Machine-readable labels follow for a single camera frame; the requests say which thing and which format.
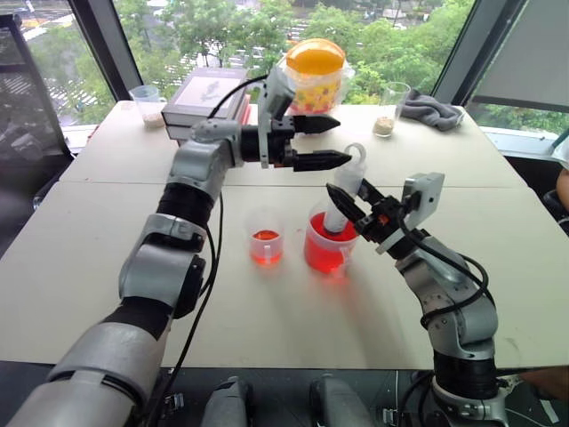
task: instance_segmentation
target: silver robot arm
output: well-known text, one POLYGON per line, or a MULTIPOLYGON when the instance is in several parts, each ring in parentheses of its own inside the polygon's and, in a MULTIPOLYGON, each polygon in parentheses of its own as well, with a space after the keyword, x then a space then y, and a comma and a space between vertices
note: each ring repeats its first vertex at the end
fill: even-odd
POLYGON ((336 151, 298 155, 297 132, 320 133, 330 117, 284 117, 294 91, 280 70, 261 91, 260 126, 206 120, 177 151, 164 194, 120 272, 120 306, 89 328, 46 383, 30 394, 9 427, 130 425, 148 404, 172 321, 196 306, 205 261, 199 256, 226 171, 245 161, 330 169, 336 151))
POLYGON ((421 304, 421 323, 433 347, 435 373, 431 384, 435 406, 429 410, 426 424, 443 427, 474 422, 508 427, 506 393, 498 387, 493 358, 493 336, 498 328, 493 301, 482 294, 472 303, 449 309, 472 297, 478 286, 463 272, 419 247, 431 248, 469 269, 460 254, 426 231, 415 229, 437 209, 443 180, 441 173, 407 179, 404 203, 383 196, 363 180, 358 196, 372 206, 371 214, 360 210, 342 189, 331 184, 327 187, 334 204, 354 222, 358 233, 379 244, 379 254, 387 252, 397 260, 396 268, 421 304), (400 227, 402 222, 406 234, 400 227))

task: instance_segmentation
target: gray cloth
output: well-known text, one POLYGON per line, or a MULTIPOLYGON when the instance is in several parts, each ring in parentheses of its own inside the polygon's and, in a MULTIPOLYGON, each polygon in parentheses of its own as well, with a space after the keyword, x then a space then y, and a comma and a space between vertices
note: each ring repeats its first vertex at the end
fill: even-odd
POLYGON ((414 118, 439 131, 448 131, 461 123, 464 113, 452 105, 441 104, 432 96, 421 95, 418 90, 412 89, 401 108, 401 116, 414 118))

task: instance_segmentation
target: orange lid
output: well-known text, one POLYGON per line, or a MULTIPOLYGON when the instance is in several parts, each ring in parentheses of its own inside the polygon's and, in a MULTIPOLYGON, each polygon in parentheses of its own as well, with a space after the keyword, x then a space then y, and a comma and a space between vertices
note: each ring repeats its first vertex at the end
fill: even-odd
POLYGON ((344 65, 346 54, 325 38, 304 40, 286 53, 286 65, 303 74, 323 76, 338 71, 344 65))

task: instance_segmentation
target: black wire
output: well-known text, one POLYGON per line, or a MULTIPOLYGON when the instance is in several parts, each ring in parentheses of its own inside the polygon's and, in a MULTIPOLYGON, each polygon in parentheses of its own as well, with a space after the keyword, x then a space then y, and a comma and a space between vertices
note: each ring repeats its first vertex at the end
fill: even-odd
MULTIPOLYGON (((219 232, 218 238, 217 238, 217 254, 215 254, 215 252, 212 250, 212 262, 214 262, 216 265, 219 265, 219 263, 220 263, 221 243, 223 241, 222 240, 222 237, 223 237, 222 231, 223 231, 223 194, 220 193, 220 232, 219 232)), ((213 281, 215 280, 215 276, 212 276, 212 273, 213 273, 213 270, 210 270, 210 275, 208 276, 207 280, 205 281, 205 284, 200 289, 199 296, 202 296, 204 294, 204 292, 208 289, 208 287, 211 286, 213 281)))
POLYGON ((409 400, 415 389, 419 387, 419 385, 423 381, 425 381, 427 378, 430 378, 432 375, 433 373, 431 371, 423 373, 422 375, 417 377, 415 381, 411 383, 411 385, 407 390, 405 390, 405 393, 401 398, 401 404, 399 404, 399 412, 397 412, 397 427, 403 427, 403 414, 405 412, 405 407, 407 406, 407 401, 409 400))
POLYGON ((205 281, 202 288, 199 290, 199 296, 202 296, 204 294, 208 285, 212 282, 213 265, 216 263, 216 260, 217 260, 217 255, 215 254, 215 246, 213 245, 212 233, 211 233, 211 231, 209 231, 209 228, 206 228, 205 232, 207 233, 207 240, 208 240, 209 245, 210 245, 210 251, 211 251, 210 256, 212 257, 212 267, 210 268, 210 274, 207 276, 207 280, 205 281))
POLYGON ((212 292, 212 283, 215 280, 215 276, 217 274, 217 267, 218 267, 218 262, 219 262, 219 254, 220 254, 220 246, 218 246, 218 250, 217 250, 217 256, 215 256, 215 247, 213 245, 213 237, 212 237, 212 233, 209 229, 209 227, 205 226, 205 232, 207 233, 207 239, 209 241, 209 245, 212 249, 212 267, 210 268, 210 274, 206 280, 205 286, 204 288, 208 289, 208 293, 205 295, 205 298, 202 300, 202 303, 199 307, 199 310, 197 311, 196 317, 194 318, 194 322, 192 323, 192 327, 189 330, 189 334, 188 337, 186 338, 186 342, 184 343, 184 347, 181 350, 181 353, 178 357, 178 361, 176 362, 176 365, 174 367, 174 369, 172 370, 172 373, 170 374, 170 377, 168 378, 168 381, 165 383, 162 391, 160 392, 160 395, 158 397, 158 399, 155 401, 153 407, 150 409, 150 411, 148 412, 148 420, 147 420, 147 425, 156 425, 156 422, 158 421, 158 417, 160 416, 160 409, 162 407, 162 405, 164 404, 164 399, 166 397, 166 395, 168 394, 168 391, 172 388, 172 385, 174 383, 174 381, 176 380, 176 377, 178 376, 178 373, 181 369, 181 364, 184 362, 184 359, 186 358, 186 356, 188 355, 188 350, 189 350, 189 345, 192 342, 192 339, 194 338, 194 335, 196 334, 196 330, 197 330, 197 325, 199 324, 199 320, 202 317, 202 313, 204 312, 205 309, 205 305, 207 304, 207 301, 209 300, 209 295, 212 292))
MULTIPOLYGON (((229 97, 231 95, 233 95, 235 92, 239 91, 240 89, 243 89, 244 87, 246 87, 247 85, 250 85, 251 83, 255 83, 255 82, 264 80, 265 78, 267 78, 267 75, 255 77, 255 78, 252 78, 250 80, 244 81, 239 86, 236 86, 229 93, 227 93, 221 99, 220 102, 218 102, 218 104, 210 112, 210 114, 207 118, 209 119, 209 118, 215 117, 215 115, 220 110, 223 103, 226 100, 228 100, 229 97)), ((202 313, 204 312, 205 306, 210 299, 210 295, 212 294, 213 283, 215 282, 218 267, 220 265, 221 244, 223 241, 223 237, 222 237, 223 236, 223 195, 221 193, 220 193, 220 229, 219 229, 217 253, 216 254, 215 254, 214 247, 213 247, 212 233, 211 233, 208 226, 205 226, 205 231, 207 232, 207 238, 208 238, 209 243, 210 243, 210 248, 212 249, 212 268, 210 269, 210 274, 209 274, 207 280, 205 281, 205 285, 200 289, 200 293, 199 293, 199 296, 201 296, 203 293, 205 293, 205 297, 202 300, 201 305, 199 306, 199 310, 197 311, 196 317, 194 318, 194 322, 192 323, 192 327, 189 330, 188 337, 186 338, 186 342, 184 343, 184 347, 182 348, 180 356, 178 357, 178 361, 176 362, 176 366, 174 367, 172 374, 170 375, 170 378, 168 378, 168 381, 166 382, 164 388, 160 392, 159 399, 156 400, 154 406, 148 412, 147 426, 150 426, 150 425, 157 423, 160 408, 164 404, 164 399, 165 399, 166 395, 168 394, 168 391, 172 388, 172 385, 173 385, 174 381, 176 380, 176 377, 178 376, 178 373, 181 369, 181 364, 183 363, 184 359, 188 355, 189 345, 191 344, 191 342, 194 338, 194 335, 196 334, 197 325, 199 324, 199 320, 202 317, 202 313)))
POLYGON ((492 295, 490 294, 490 291, 488 291, 488 273, 486 272, 484 267, 482 267, 482 265, 479 262, 477 262, 476 260, 473 260, 472 258, 470 258, 466 255, 459 254, 466 262, 471 263, 480 271, 480 275, 482 276, 482 278, 477 278, 474 274, 472 274, 471 271, 469 271, 468 269, 465 269, 459 263, 451 260, 447 256, 438 252, 436 249, 434 249, 434 248, 426 245, 425 243, 421 242, 417 237, 414 236, 414 234, 405 225, 405 209, 404 208, 401 208, 399 210, 399 213, 397 215, 397 225, 403 231, 403 234, 405 234, 405 236, 407 238, 412 240, 413 243, 415 245, 417 245, 420 249, 427 252, 428 254, 433 255, 435 258, 439 259, 440 261, 450 265, 451 267, 453 267, 454 269, 456 269, 460 273, 464 274, 466 277, 470 278, 473 282, 475 282, 479 286, 479 288, 476 290, 476 292, 473 293, 469 298, 467 298, 461 302, 456 302, 453 305, 450 305, 448 307, 444 307, 443 309, 437 309, 437 310, 430 311, 429 313, 426 313, 425 315, 423 315, 423 317, 421 318, 421 325, 424 328, 427 328, 430 320, 433 319, 435 316, 450 313, 450 312, 459 310, 463 307, 466 307, 467 305, 470 305, 471 303, 476 301, 478 298, 480 298, 483 294, 485 294, 486 297, 490 300, 490 302, 492 304, 494 304, 494 300, 492 298, 492 295))
POLYGON ((235 92, 243 89, 244 87, 250 85, 251 83, 260 82, 261 80, 264 80, 267 77, 268 77, 268 75, 265 74, 263 76, 251 78, 249 80, 245 80, 239 86, 236 86, 235 88, 231 89, 231 91, 227 95, 225 95, 223 98, 221 98, 221 101, 215 106, 215 108, 212 110, 212 112, 209 114, 209 116, 207 118, 214 118, 215 115, 217 114, 217 112, 220 110, 221 106, 225 103, 225 101, 227 101, 231 97, 231 95, 233 95, 235 92))

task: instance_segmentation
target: white tube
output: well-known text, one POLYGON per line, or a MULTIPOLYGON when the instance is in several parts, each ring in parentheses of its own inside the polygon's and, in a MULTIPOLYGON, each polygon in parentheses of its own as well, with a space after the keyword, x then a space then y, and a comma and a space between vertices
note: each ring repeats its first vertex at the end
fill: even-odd
MULTIPOLYGON (((334 185, 345 190, 353 197, 362 184, 367 166, 365 164, 364 146, 358 143, 349 144, 344 149, 344 152, 349 153, 349 150, 352 148, 359 152, 359 157, 352 156, 349 162, 336 169, 334 185)), ((334 205, 332 200, 330 200, 324 216, 324 227, 326 231, 330 233, 342 233, 347 224, 348 218, 346 218, 334 205)))

